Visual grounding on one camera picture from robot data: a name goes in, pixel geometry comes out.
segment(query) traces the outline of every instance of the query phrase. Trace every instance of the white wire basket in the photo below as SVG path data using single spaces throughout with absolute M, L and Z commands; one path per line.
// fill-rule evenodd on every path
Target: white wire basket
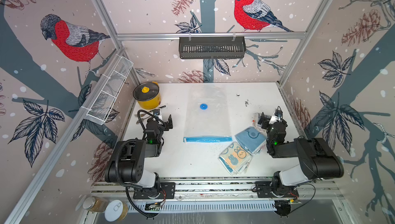
M 92 106 L 89 108 L 85 119 L 99 125 L 106 122 L 132 66 L 133 62 L 120 56 L 111 75 L 104 75 L 107 77 L 107 81 L 96 97 L 95 102 L 93 102 Z

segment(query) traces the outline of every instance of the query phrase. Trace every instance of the vacuum storage bag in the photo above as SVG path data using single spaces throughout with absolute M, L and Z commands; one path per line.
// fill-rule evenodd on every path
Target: vacuum storage bag
M 194 84 L 186 110 L 184 142 L 231 142 L 228 99 L 212 83 Z

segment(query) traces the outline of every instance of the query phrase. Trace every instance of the white table surface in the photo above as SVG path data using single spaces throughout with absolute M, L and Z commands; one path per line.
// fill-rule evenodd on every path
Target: white table surface
M 189 89 L 195 84 L 205 83 L 161 83 L 161 104 L 166 105 L 162 117 L 167 121 L 169 115 L 173 119 L 173 129 L 165 131 L 161 154 L 155 158 L 145 158 L 144 170 L 156 172 L 160 177 L 233 177 L 220 163 L 218 156 L 231 143 L 184 143 L 184 126 Z M 254 113 L 264 112 L 272 115 L 277 106 L 283 110 L 287 121 L 285 141 L 293 141 L 299 136 L 284 100 L 275 83 L 214 83 L 226 90 L 231 132 L 234 135 L 251 126 Z M 139 104 L 133 110 L 126 129 L 124 140 L 142 138 L 143 129 L 136 124 L 134 114 L 141 109 Z M 265 148 L 253 155 L 246 173 L 237 177 L 273 176 L 281 171 L 299 164 L 298 158 L 272 158 Z

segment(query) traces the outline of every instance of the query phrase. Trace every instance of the black metal shelf basket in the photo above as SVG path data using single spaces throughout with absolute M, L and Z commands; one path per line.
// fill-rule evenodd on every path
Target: black metal shelf basket
M 180 37 L 181 59 L 242 59 L 246 52 L 244 36 Z

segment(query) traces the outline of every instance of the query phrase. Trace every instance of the wire mesh basket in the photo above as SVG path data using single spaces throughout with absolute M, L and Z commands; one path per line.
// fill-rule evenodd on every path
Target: wire mesh basket
M 101 89 L 99 95 L 96 97 L 96 100 L 89 108 L 85 119 L 88 119 L 99 125 L 102 125 L 106 122 L 132 66 L 133 62 L 126 59 L 125 57 L 120 57 L 118 59 L 118 63 L 111 72 L 111 75 L 103 76 L 107 77 L 108 79 Z
M 246 43 L 244 36 L 180 37 L 179 52 L 181 59 L 242 59 Z

